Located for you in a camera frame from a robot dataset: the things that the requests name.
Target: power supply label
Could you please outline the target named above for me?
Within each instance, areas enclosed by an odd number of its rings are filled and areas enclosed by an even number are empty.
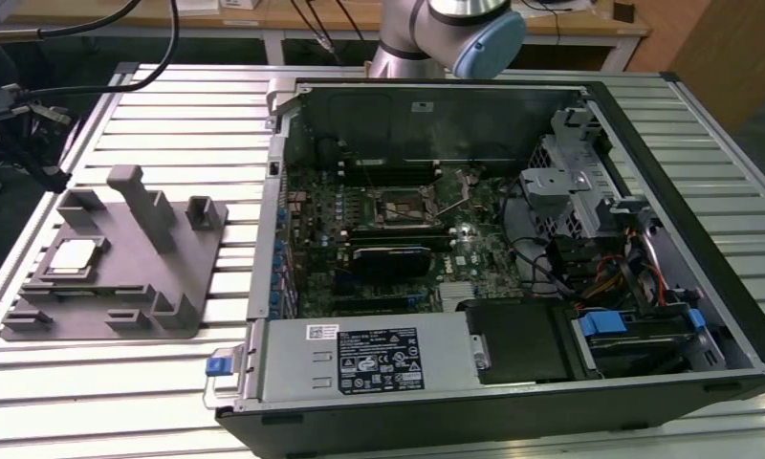
[[[337,340],[343,395],[425,389],[415,328],[338,332]]]

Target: open computer tower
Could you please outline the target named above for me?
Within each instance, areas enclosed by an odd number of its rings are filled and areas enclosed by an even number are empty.
[[[277,80],[238,393],[259,457],[657,426],[765,316],[603,85]]]

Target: slotted metal surface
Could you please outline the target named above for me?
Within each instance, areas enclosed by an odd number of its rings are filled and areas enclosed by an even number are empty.
[[[151,67],[142,67],[141,79]],[[102,186],[109,167],[141,164],[170,200],[209,195],[229,206],[203,328],[173,341],[6,342],[0,339],[0,458],[250,457],[201,401],[203,360],[245,334],[273,77],[359,77],[359,70],[171,66],[137,94],[107,97],[85,136],[77,186]],[[679,87],[654,75],[507,73],[502,78],[598,79],[607,85],[765,311],[765,182],[729,140],[695,116]],[[621,175],[631,173],[619,164]],[[6,282],[0,319],[61,218],[50,213]],[[226,382],[219,389],[231,389]],[[398,451],[431,457],[765,457],[765,395],[709,406],[665,426],[507,443]],[[377,453],[374,457],[389,454]]]

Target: white box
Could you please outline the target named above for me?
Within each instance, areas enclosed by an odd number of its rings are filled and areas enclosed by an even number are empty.
[[[259,0],[221,0],[221,6],[226,8],[239,8],[242,10],[254,10]]]
[[[210,16],[221,12],[218,0],[178,0],[179,16]]]

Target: red cable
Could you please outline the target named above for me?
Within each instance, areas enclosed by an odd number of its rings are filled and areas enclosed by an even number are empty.
[[[651,265],[646,265],[643,263],[643,265],[646,268],[649,268],[651,270],[651,272],[655,274],[657,277],[657,283],[658,283],[658,304],[661,306],[665,306],[665,297],[663,297],[663,290],[665,290],[665,281],[662,280],[662,274],[661,274],[661,270],[658,270],[654,266]]]
[[[623,255],[607,255],[601,258],[598,266],[595,267],[595,281],[601,278],[601,268],[603,267],[603,263],[614,258],[623,258]]]

